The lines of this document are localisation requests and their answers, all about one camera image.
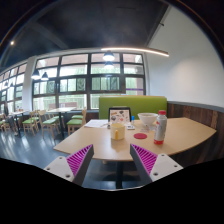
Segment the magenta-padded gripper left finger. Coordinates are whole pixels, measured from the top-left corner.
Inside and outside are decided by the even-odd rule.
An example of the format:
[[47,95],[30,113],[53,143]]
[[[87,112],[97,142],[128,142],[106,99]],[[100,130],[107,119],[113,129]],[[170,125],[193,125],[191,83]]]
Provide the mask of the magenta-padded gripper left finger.
[[94,147],[90,144],[67,157],[57,157],[44,170],[81,186],[93,155]]

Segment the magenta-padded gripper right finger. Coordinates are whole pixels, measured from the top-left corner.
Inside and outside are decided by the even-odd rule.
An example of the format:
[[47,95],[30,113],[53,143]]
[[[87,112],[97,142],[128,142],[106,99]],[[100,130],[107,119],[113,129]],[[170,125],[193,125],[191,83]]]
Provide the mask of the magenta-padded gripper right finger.
[[134,144],[130,145],[130,154],[144,184],[154,182],[182,169],[182,166],[167,154],[156,155]]

